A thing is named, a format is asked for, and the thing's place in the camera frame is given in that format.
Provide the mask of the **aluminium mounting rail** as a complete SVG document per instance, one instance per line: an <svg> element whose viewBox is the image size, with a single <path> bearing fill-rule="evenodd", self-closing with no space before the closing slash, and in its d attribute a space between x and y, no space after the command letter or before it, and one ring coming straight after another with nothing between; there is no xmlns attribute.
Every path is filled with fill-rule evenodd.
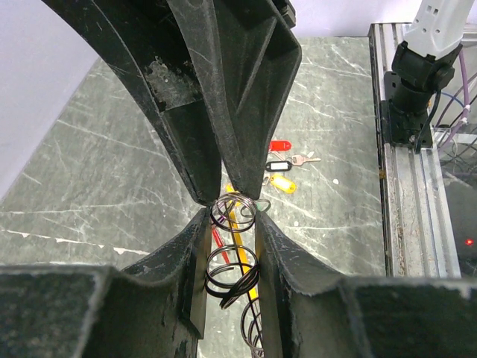
<svg viewBox="0 0 477 358"><path fill-rule="evenodd" d="M385 76L403 28L401 23L374 23L369 30L385 270L390 276L460 277L437 149L415 154L412 148L391 144L385 112L391 81Z"/></svg>

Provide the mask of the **red key tag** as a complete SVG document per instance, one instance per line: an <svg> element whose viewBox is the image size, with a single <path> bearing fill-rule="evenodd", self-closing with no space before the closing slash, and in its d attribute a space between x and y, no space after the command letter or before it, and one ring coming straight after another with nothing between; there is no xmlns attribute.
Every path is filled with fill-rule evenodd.
<svg viewBox="0 0 477 358"><path fill-rule="evenodd" d="M288 140L271 140L268 150L272 151L289 151L292 148L292 144Z"/></svg>

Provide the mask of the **yellow handled chain keyring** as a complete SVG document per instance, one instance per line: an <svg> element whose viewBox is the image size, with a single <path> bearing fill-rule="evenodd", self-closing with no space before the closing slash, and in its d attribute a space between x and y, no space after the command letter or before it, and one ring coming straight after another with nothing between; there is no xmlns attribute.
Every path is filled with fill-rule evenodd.
<svg viewBox="0 0 477 358"><path fill-rule="evenodd" d="M243 304L239 332L252 357L263 357L262 314L259 305L259 259L253 248L256 214L271 208L267 199L253 200L225 185L225 192L210 210L210 228L214 224L225 246L215 247L206 259L204 288L208 295L219 300L221 310L233 304ZM230 264L224 263L220 253L226 251Z"/></svg>

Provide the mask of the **yellow key tag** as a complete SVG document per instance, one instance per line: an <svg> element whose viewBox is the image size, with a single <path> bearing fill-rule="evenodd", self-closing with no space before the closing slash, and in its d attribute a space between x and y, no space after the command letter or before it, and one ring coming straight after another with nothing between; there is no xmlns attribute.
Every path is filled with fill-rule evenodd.
<svg viewBox="0 0 477 358"><path fill-rule="evenodd" d="M295 182L285 178L280 174L265 175L262 181L263 186L273 186L276 189L285 192L287 194L292 194L296 191L297 186Z"/></svg>

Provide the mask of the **black key tag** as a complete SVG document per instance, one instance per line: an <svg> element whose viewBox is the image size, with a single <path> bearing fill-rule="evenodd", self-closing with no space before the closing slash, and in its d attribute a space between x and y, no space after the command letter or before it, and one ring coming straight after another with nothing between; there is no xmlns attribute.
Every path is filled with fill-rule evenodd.
<svg viewBox="0 0 477 358"><path fill-rule="evenodd" d="M288 172L293 164L288 160L269 161L265 164L266 172Z"/></svg>

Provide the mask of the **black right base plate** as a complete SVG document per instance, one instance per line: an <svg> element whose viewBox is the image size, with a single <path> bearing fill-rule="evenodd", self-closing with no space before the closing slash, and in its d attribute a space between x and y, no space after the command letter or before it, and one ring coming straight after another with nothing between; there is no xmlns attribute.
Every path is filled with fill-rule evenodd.
<svg viewBox="0 0 477 358"><path fill-rule="evenodd" d="M383 80L385 99L381 100L380 106L385 141L394 147L413 148L428 119L428 105L433 93L408 87L395 72L386 72Z"/></svg>

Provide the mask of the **bare metal key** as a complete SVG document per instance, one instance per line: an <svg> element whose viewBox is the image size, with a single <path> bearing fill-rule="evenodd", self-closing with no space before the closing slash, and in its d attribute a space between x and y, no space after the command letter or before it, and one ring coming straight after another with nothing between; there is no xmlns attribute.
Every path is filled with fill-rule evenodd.
<svg viewBox="0 0 477 358"><path fill-rule="evenodd" d="M306 157L302 154L295 154L290 157L290 161L293 166L302 166L305 163L320 162L321 159L319 157Z"/></svg>

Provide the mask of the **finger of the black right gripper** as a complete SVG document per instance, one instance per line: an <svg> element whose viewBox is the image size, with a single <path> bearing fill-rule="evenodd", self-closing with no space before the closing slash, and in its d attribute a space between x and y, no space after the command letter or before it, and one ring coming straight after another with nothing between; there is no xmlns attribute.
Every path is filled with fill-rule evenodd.
<svg viewBox="0 0 477 358"><path fill-rule="evenodd" d="M302 59L289 1L170 1L234 188L257 199Z"/></svg>
<svg viewBox="0 0 477 358"><path fill-rule="evenodd" d="M47 1L113 70L159 135L192 199L219 195L221 158L167 1Z"/></svg>

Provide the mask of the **red tag on keyring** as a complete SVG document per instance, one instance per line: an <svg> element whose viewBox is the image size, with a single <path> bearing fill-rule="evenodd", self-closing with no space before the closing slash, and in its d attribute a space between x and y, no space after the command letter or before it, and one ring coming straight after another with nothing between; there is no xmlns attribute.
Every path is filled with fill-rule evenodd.
<svg viewBox="0 0 477 358"><path fill-rule="evenodd" d="M214 224L212 225L212 238L217 249L223 248L225 246L224 240L222 239L217 227ZM222 251L220 255L222 256L222 260L224 261L224 263L230 264L230 258L226 251Z"/></svg>

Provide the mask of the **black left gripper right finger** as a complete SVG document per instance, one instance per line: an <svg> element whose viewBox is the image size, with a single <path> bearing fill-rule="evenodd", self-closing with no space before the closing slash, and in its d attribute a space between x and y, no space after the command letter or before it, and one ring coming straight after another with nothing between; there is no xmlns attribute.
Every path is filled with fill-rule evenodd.
<svg viewBox="0 0 477 358"><path fill-rule="evenodd" d="M474 357L476 281L346 276L256 216L267 357Z"/></svg>

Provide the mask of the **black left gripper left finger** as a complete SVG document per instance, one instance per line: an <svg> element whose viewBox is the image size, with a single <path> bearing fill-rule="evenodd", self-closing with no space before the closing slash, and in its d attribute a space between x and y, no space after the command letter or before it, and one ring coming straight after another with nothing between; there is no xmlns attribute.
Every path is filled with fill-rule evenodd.
<svg viewBox="0 0 477 358"><path fill-rule="evenodd" d="M3 357L195 357L211 210L153 253L113 266L1 267Z"/></svg>

